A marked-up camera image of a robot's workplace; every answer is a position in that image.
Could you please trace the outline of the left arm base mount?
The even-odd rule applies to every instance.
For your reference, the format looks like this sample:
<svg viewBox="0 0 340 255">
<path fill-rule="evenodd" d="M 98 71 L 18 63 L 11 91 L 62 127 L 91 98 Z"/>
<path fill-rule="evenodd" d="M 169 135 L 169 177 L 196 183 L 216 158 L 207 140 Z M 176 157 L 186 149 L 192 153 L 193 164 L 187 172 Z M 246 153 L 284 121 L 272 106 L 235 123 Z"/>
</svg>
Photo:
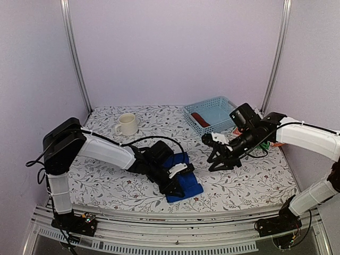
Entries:
<svg viewBox="0 0 340 255">
<path fill-rule="evenodd" d="M 96 215 L 85 212 L 81 216 L 72 210 L 67 214 L 54 213 L 51 226 L 66 232 L 94 237 L 97 228 Z"/>
</svg>

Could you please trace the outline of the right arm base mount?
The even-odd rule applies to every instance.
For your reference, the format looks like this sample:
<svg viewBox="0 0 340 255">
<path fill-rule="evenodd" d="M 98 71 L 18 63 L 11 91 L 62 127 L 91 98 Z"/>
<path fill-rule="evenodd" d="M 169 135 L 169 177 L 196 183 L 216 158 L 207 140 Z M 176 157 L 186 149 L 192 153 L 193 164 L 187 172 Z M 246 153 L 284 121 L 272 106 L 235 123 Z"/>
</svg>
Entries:
<svg viewBox="0 0 340 255">
<path fill-rule="evenodd" d="M 283 205 L 278 216 L 262 218 L 255 222 L 254 229 L 260 237 L 280 234 L 288 231 L 299 230 L 302 223 L 299 216 L 294 215 L 288 205 Z"/>
</svg>

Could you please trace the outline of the brown towel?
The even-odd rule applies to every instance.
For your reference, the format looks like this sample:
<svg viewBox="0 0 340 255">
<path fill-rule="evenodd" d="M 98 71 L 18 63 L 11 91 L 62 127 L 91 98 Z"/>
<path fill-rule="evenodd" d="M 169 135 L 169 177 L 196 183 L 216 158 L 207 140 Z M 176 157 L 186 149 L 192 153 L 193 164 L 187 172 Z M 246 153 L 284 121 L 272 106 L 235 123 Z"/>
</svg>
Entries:
<svg viewBox="0 0 340 255">
<path fill-rule="evenodd" d="M 194 121 L 199 124 L 202 128 L 208 128 L 211 125 L 206 122 L 202 116 L 200 114 L 198 114 L 197 112 L 191 113 L 192 118 L 194 119 Z"/>
</svg>

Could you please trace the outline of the blue towel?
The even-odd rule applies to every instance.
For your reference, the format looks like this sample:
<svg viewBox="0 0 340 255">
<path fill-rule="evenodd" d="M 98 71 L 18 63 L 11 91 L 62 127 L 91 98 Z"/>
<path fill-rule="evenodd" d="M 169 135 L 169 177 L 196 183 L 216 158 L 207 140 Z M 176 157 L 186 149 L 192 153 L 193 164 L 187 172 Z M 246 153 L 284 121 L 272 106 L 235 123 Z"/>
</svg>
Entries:
<svg viewBox="0 0 340 255">
<path fill-rule="evenodd" d="M 163 166 L 165 168 L 173 167 L 176 164 L 182 163 L 182 159 L 183 159 L 182 153 L 174 154 L 163 163 Z M 195 197 L 203 193 L 203 187 L 200 183 L 198 183 L 196 176 L 194 175 L 193 172 L 178 173 L 176 174 L 176 178 L 184 191 L 184 197 L 180 198 L 173 195 L 166 195 L 166 200 L 168 203 L 175 203 L 178 201 Z"/>
</svg>

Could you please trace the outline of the orange patterned towel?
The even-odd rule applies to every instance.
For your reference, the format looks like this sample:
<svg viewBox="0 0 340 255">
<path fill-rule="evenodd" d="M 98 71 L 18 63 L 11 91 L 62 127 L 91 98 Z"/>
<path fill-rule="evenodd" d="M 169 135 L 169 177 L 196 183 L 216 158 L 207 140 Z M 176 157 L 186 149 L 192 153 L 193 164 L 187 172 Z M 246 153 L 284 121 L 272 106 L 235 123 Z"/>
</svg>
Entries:
<svg viewBox="0 0 340 255">
<path fill-rule="evenodd" d="M 238 130 L 237 127 L 235 127 L 232 131 L 231 131 L 231 135 L 234 136 L 234 137 L 238 137 L 241 135 L 241 132 Z M 279 143 L 279 142 L 271 142 L 271 141 L 268 141 L 267 144 L 271 147 L 280 147 L 280 146 L 283 146 L 284 144 L 283 143 Z"/>
</svg>

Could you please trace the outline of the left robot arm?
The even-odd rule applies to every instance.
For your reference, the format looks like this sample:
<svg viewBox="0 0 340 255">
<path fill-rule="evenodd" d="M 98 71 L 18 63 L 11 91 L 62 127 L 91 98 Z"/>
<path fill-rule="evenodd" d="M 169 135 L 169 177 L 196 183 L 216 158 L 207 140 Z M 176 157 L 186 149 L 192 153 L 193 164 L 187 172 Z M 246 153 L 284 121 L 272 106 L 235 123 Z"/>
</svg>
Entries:
<svg viewBox="0 0 340 255">
<path fill-rule="evenodd" d="M 79 219 L 71 212 L 68 171 L 78 156 L 88 157 L 115 165 L 134 174 L 145 175 L 158 185 L 161 194 L 184 197 L 184 189 L 176 175 L 186 168 L 185 163 L 167 169 L 164 163 L 174 151 L 160 137 L 151 147 L 138 148 L 119 143 L 85 130 L 79 120 L 71 117 L 50 131 L 42 141 L 44 165 L 50 195 L 58 221 L 68 231 L 79 226 Z"/>
</svg>

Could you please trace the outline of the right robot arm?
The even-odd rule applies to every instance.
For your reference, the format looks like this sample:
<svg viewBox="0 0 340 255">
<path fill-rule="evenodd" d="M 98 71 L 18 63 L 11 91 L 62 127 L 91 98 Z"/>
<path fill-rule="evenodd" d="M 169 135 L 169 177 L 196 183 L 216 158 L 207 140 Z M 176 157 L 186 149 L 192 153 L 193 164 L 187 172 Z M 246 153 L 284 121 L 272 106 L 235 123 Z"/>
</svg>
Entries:
<svg viewBox="0 0 340 255">
<path fill-rule="evenodd" d="M 207 160 L 211 164 L 210 172 L 240 167 L 241 159 L 265 142 L 297 146 L 333 161 L 328 176 L 284 203 L 275 219 L 278 231 L 287 231 L 294 225 L 296 217 L 339 194 L 338 131 L 297 121 L 277 112 L 261 117 L 247 103 L 236 108 L 229 116 L 241 133 L 238 137 L 228 140 L 223 134 L 212 132 L 201 138 L 205 145 L 212 148 Z"/>
</svg>

